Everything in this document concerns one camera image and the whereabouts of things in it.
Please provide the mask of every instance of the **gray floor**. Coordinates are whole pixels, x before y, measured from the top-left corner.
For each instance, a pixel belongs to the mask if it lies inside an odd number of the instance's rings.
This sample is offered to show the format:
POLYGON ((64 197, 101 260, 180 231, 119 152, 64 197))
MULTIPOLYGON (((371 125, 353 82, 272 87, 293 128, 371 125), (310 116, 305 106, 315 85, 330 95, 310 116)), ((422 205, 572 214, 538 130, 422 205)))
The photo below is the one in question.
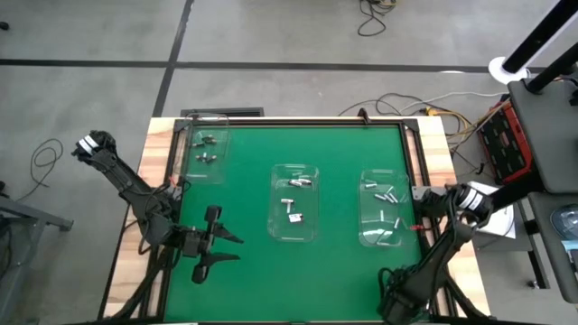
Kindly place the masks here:
MULTIPOLYGON (((387 16, 384 34, 366 39, 356 34, 365 18, 355 0, 197 0, 179 60, 485 66, 515 48, 553 2, 406 0, 387 16)), ((0 32, 0 59, 167 60, 183 5, 184 0, 0 0, 0 21, 13 26, 0 32)), ((577 32, 573 23, 534 65, 546 65, 575 42, 577 32)), ((105 129, 136 167, 163 73, 0 66, 0 180, 14 197, 27 192, 33 186, 33 149, 46 138, 61 139, 65 154, 47 179, 51 188, 39 189, 26 203, 76 221, 68 234, 50 229, 44 236, 14 322, 40 317, 42 324, 61 324, 97 316, 126 205, 101 175, 68 153, 89 130, 105 129)), ((334 116, 386 92, 433 98, 451 91, 505 88, 484 73, 176 70, 163 116, 207 107, 334 116)), ((496 100, 463 96, 439 104, 476 119, 496 100)), ((455 127, 451 120, 444 123, 455 127)), ((461 153, 475 163, 483 160, 473 139, 461 153)), ((460 181, 491 182, 468 174, 471 167, 459 158, 454 165, 460 181)), ((478 260, 495 316, 578 322, 555 283, 544 291, 525 287, 532 277, 526 254, 479 252, 478 260)))

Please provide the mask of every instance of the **wooden table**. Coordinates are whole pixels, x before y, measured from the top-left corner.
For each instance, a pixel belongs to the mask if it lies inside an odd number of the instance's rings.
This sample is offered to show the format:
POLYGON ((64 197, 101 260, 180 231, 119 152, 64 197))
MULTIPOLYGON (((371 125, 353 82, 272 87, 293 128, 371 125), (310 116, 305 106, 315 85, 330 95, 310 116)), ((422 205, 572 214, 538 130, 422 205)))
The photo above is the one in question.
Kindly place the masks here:
MULTIPOLYGON (((295 119, 295 117, 263 117, 268 119, 295 119)), ((303 119, 323 119, 335 117, 303 117, 303 119)), ((339 117, 343 119, 358 119, 360 117, 339 117)), ((372 117, 373 119, 398 119, 398 117, 372 117)), ((443 124, 440 117, 415 117, 419 124, 422 146, 424 148, 424 158, 429 179, 432 186, 443 186, 444 184, 454 184, 456 182, 452 159, 448 145, 445 140, 443 124)), ((159 186, 163 182, 166 164, 172 140, 172 130, 175 118, 157 117, 152 118, 148 128, 146 142, 144 144, 143 157, 138 169, 138 174, 151 186, 159 186)), ((417 159, 415 141, 413 134, 407 132, 409 151, 416 185, 422 185, 423 179, 420 173, 419 160, 417 159)), ((135 220, 129 211, 126 224, 135 220)), ((433 241, 433 234, 427 234, 430 242, 433 241)), ((138 227, 130 227, 124 234, 120 235, 120 244, 111 270, 109 290, 105 292, 105 299, 101 307, 101 314, 111 316, 122 308, 126 300, 135 291, 138 284, 145 276, 148 263, 148 255, 139 255, 137 248, 141 234, 138 227)), ((450 275, 461 287, 466 296, 482 312, 489 314, 489 306, 486 300, 480 270, 473 245, 468 243, 461 248, 449 263, 450 275)), ((155 281, 152 291, 152 300, 149 313, 154 314, 161 276, 155 281)), ((447 306, 442 303, 443 291, 438 294, 441 314, 447 314, 447 306)))

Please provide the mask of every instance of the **clear plastic container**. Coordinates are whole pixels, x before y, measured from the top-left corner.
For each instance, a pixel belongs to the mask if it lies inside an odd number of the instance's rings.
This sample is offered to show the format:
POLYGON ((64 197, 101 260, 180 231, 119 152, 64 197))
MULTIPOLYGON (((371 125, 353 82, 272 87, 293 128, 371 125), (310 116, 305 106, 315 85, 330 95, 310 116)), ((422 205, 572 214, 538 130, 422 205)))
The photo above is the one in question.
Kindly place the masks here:
POLYGON ((364 246, 401 246, 415 242, 411 226, 409 180, 404 173, 366 170, 359 180, 359 241, 364 246))
POLYGON ((224 115, 193 114, 189 147, 189 169, 186 178, 191 183, 222 183, 227 160, 229 131, 224 115))
POLYGON ((269 235, 283 241, 309 242, 317 236, 318 219, 317 167, 303 164, 275 165, 271 171, 267 221, 269 235))

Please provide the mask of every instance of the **white paper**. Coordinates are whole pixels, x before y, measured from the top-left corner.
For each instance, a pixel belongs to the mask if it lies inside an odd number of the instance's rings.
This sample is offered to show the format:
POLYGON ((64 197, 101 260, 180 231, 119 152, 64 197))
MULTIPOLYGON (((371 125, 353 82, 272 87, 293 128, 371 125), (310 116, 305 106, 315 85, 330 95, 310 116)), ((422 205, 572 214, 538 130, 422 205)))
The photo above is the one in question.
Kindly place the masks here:
MULTIPOLYGON (((468 185, 472 186, 472 188, 479 190, 484 194, 491 194, 492 192, 498 190, 498 188, 478 183, 476 181, 470 181, 468 182, 468 185)), ((513 221, 514 221, 514 207, 510 205, 505 207, 504 209, 494 212, 489 218, 488 225, 486 225, 486 227, 478 229, 478 231, 498 236, 506 236, 515 239, 516 227, 512 225, 513 221)))

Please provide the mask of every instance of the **green table surface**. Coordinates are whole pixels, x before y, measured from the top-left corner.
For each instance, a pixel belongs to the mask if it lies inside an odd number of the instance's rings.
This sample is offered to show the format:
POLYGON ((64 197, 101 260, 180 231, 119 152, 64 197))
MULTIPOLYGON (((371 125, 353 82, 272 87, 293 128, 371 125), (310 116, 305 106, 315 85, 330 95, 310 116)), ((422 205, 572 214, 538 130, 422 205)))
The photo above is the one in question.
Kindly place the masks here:
MULTIPOLYGON (((198 260, 182 258, 172 271, 165 320, 379 320, 378 269, 413 265, 421 257, 415 238, 401 247, 359 242, 361 172, 406 173, 397 126, 230 127, 228 134, 228 157, 220 162, 224 181, 192 184, 181 223, 205 228, 205 209, 220 205, 221 222, 245 244, 217 239, 212 252, 241 260, 214 265, 207 281, 196 284, 191 273, 198 260), (283 242, 267 232, 271 169, 280 163, 319 169, 319 226, 312 242, 283 242)), ((190 169, 199 164, 199 150, 190 152, 190 169)), ((400 204, 399 215, 413 224, 410 203, 400 204)))

